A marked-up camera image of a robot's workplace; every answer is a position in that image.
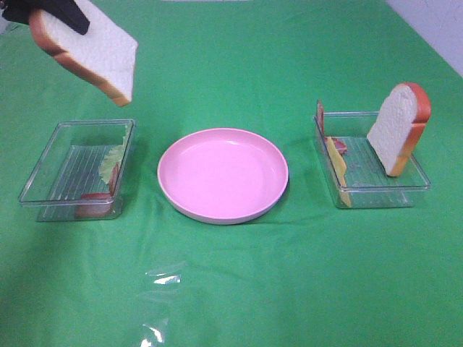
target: green tablecloth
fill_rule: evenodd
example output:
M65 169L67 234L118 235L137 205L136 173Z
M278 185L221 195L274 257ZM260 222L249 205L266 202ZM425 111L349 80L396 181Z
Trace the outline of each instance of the green tablecloth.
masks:
M0 35L1 346L461 346L463 79L382 1L96 1L139 42L133 102L115 106ZM420 83L433 115L412 208L334 207L312 116L378 110ZM137 120L115 220L37 223L17 195L56 123ZM156 167L191 132L237 127L286 156L290 184L237 226L189 219ZM181 275L166 285L152 273Z

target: cheese slice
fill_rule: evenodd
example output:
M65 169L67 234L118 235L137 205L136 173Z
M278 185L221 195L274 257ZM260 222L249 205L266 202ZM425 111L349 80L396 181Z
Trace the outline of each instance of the cheese slice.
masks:
M334 166L334 171L336 172L336 176L338 177L339 183L342 187L347 187L346 179L344 175L346 174L347 165L342 155L339 154L334 141L331 137L326 138L326 147L328 148L328 155L330 156L331 162ZM340 192L341 201L346 204L348 207L352 207L352 202L350 200L350 196L348 192Z

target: pink plate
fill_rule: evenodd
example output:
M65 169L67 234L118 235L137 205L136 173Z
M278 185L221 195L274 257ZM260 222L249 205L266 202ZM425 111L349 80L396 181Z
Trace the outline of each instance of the pink plate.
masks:
M181 213L205 223L236 224L276 204L288 182L288 165L260 135L214 128L169 147L159 161L158 180Z

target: transparent tray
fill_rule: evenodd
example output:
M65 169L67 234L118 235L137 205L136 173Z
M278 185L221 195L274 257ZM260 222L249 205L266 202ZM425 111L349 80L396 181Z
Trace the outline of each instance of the transparent tray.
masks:
M122 212L122 182L135 130L133 119L59 123L19 196L22 206L38 209L37 221L112 219ZM122 145L122 161L111 187L98 167Z
M411 207L430 188L430 181L412 155L399 177L386 175L366 136L378 112L325 112L324 135L314 116L318 154L335 206L339 208ZM325 137L341 140L347 170L336 175Z

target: white bread slice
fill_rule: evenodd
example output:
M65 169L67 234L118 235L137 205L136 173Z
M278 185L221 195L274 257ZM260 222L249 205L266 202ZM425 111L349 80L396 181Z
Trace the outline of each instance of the white bread slice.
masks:
M384 100L367 139L388 176L399 176L431 115L431 102L418 84L398 84Z
M132 101L138 43L88 0L75 0L90 20L85 35L52 14L34 9L29 27L35 42L64 68L100 88L119 106Z

